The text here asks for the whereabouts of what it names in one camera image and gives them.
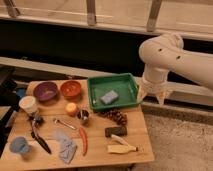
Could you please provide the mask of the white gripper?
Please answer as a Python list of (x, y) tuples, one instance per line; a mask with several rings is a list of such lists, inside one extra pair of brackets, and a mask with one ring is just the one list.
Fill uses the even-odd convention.
[(166, 96), (168, 96), (172, 90), (168, 87), (168, 82), (153, 83), (147, 81), (144, 77), (141, 78), (140, 88), (137, 94), (137, 102), (140, 103), (147, 94), (156, 95), (157, 101), (160, 105), (164, 104)]

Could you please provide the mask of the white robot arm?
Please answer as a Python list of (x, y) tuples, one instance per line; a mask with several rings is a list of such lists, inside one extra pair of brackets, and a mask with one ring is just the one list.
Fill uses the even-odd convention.
[(168, 82), (173, 72), (213, 93), (213, 54), (183, 49), (184, 42), (178, 34), (163, 34), (144, 41), (139, 47), (139, 57), (145, 68), (139, 85), (137, 100), (154, 95), (160, 105), (176, 91)]

